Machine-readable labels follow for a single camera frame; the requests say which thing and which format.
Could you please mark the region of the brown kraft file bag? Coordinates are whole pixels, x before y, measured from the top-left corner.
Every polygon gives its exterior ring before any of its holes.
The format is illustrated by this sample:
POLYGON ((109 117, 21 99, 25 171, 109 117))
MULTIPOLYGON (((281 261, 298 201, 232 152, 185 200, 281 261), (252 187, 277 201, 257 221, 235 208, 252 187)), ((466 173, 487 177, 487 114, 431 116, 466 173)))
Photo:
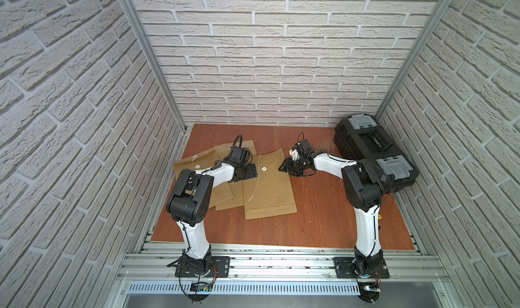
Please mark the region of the brown kraft file bag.
POLYGON ((284 159, 282 149, 253 157, 257 177, 243 182, 245 219, 297 212, 289 174, 278 170, 284 159))

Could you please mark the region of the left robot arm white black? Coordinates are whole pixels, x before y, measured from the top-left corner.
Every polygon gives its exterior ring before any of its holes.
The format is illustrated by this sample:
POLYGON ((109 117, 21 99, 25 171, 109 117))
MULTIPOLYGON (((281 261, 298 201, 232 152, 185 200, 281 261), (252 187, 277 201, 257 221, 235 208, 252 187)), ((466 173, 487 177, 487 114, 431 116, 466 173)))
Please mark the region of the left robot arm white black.
POLYGON ((218 277, 203 220, 215 187, 257 177, 253 155, 242 142, 242 135, 237 135, 224 159, 202 170, 183 169, 176 179, 165 209, 179 226, 186 246, 181 257, 167 265, 176 268, 178 278, 218 277))

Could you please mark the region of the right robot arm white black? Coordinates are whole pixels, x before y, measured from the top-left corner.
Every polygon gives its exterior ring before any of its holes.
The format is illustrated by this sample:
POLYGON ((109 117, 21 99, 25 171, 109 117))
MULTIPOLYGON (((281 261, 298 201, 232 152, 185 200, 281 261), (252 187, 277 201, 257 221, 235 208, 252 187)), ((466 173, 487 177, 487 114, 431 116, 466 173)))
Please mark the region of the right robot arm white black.
POLYGON ((347 160, 317 152, 303 140, 291 148, 279 170, 303 177, 308 169, 329 173, 343 181, 347 200, 356 216, 356 245, 349 264, 352 274, 359 278, 387 279, 389 272, 379 238, 379 211, 386 190, 375 166, 366 159, 347 160))

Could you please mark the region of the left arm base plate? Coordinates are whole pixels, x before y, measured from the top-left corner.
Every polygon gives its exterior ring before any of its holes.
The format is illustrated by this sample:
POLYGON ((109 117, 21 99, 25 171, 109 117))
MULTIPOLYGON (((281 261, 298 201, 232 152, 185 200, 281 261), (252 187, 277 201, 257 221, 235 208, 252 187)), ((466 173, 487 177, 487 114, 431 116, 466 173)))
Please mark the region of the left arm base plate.
POLYGON ((190 263, 188 259, 180 258, 175 269, 176 278, 227 278, 230 271, 229 256, 216 256, 203 259, 201 262, 190 263))

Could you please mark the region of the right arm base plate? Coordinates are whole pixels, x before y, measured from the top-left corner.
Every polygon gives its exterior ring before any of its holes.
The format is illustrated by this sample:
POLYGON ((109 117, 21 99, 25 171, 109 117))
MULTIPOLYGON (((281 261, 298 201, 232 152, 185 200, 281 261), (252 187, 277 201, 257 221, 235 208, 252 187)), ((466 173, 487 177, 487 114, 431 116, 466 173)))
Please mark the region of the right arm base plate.
POLYGON ((338 279, 390 278, 389 268, 382 258, 335 257, 333 263, 338 279))

